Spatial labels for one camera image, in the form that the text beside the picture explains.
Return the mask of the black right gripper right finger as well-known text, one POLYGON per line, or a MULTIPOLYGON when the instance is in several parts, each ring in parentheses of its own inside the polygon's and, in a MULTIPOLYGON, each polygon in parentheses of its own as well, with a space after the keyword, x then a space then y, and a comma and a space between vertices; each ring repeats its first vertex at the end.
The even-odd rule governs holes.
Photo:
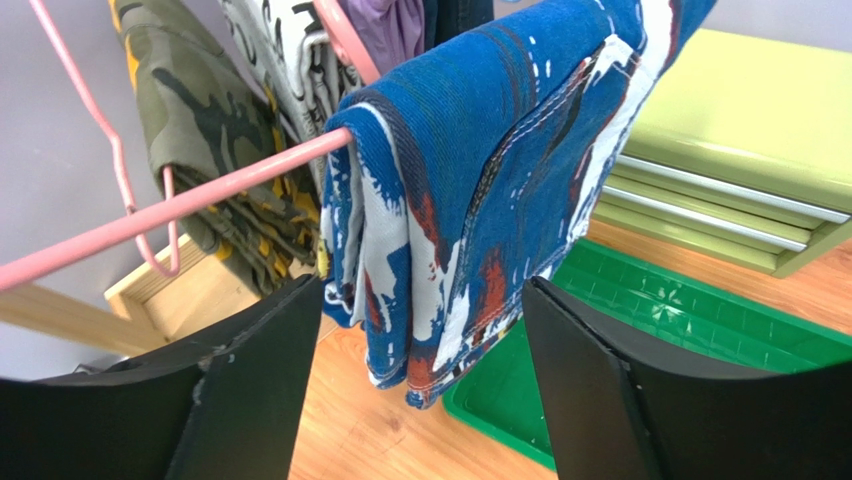
POLYGON ((562 479, 847 479, 851 365, 782 374, 689 351, 535 277, 527 339, 562 479))

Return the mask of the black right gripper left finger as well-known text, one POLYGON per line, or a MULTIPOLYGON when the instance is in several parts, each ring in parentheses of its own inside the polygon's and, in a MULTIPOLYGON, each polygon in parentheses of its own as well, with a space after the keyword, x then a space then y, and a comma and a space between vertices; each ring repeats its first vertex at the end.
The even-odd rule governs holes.
POLYGON ((97 373, 1 383, 5 479, 285 479, 322 308, 305 275, 97 373))

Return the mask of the pink wire hanger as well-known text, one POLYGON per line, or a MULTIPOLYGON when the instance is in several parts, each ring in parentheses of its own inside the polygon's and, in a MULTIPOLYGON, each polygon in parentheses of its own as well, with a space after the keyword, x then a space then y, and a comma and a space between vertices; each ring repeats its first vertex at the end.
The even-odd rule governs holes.
POLYGON ((339 128, 253 165, 111 221, 56 245, 1 267, 3 292, 31 283, 87 259, 124 241, 237 195, 311 160, 346 146, 353 140, 339 128))

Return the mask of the blue white patterned trousers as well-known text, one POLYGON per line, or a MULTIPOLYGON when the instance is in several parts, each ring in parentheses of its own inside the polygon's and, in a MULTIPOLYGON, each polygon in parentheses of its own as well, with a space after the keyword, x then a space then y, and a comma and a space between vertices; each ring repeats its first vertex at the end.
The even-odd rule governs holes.
POLYGON ((371 383, 431 407, 521 317, 590 217, 710 1, 540 1, 345 97, 318 271, 371 383))

